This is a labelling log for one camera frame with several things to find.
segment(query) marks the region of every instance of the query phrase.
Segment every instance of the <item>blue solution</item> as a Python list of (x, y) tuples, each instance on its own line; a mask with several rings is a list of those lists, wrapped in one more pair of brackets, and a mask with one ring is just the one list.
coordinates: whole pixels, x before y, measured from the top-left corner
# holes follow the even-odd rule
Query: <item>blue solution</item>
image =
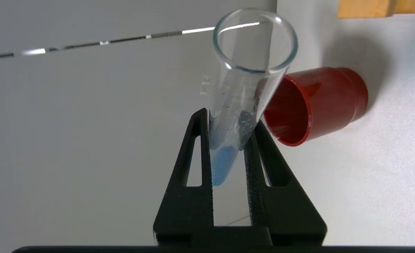
[(209, 149), (212, 168), (212, 185), (223, 184), (232, 169), (235, 159), (245, 146), (256, 123), (252, 113), (241, 111), (235, 118), (236, 128), (221, 125), (214, 128), (215, 118), (209, 114)]
[(225, 182), (239, 153), (237, 147), (224, 146), (210, 151), (212, 160), (212, 185), (219, 186)]

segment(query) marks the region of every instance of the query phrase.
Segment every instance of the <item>white table surface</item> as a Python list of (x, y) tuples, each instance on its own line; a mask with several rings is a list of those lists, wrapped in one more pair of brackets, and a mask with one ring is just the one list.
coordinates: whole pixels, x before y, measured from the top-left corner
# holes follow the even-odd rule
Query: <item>white table surface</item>
[(367, 113), (279, 148), (328, 225), (325, 245), (415, 245), (415, 15), (338, 20), (337, 5), (278, 1), (299, 39), (289, 72), (354, 69), (368, 86)]
[[(259, 5), (275, 8), (0, 1), (0, 52), (209, 27), (230, 10)], [(415, 245), (415, 16), (337, 21), (335, 8), (278, 2), (300, 41), (290, 70), (352, 67), (368, 83), (371, 109), (342, 131), (279, 147), (328, 225), (325, 244)], [(154, 245), (152, 224), (187, 122), (206, 106), (199, 91), (209, 38), (0, 60), (0, 253)], [(217, 225), (249, 223), (234, 222), (248, 213), (242, 157), (214, 188)]]

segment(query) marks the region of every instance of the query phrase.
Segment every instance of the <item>test tube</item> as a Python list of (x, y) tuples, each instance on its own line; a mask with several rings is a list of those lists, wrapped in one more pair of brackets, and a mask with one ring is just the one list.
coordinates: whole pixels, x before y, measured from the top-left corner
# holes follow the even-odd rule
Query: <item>test tube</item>
[(212, 184), (223, 184), (296, 55), (288, 21), (255, 8), (224, 16), (212, 36), (209, 149)]

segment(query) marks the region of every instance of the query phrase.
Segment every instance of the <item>red container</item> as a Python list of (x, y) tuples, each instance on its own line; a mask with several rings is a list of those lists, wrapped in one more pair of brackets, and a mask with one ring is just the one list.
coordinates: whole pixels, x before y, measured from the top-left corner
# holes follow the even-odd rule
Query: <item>red container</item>
[(265, 110), (268, 128), (287, 146), (298, 146), (340, 130), (360, 118), (368, 91), (345, 67), (321, 67), (286, 74)]

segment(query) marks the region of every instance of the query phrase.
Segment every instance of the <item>wooden block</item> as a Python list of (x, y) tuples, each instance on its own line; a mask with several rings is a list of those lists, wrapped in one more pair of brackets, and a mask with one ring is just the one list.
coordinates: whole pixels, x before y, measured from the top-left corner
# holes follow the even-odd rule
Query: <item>wooden block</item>
[(395, 13), (415, 13), (415, 0), (397, 0)]
[(352, 18), (385, 18), (393, 15), (395, 0), (341, 0), (337, 17)]
[(415, 0), (396, 0), (395, 13), (415, 13)]

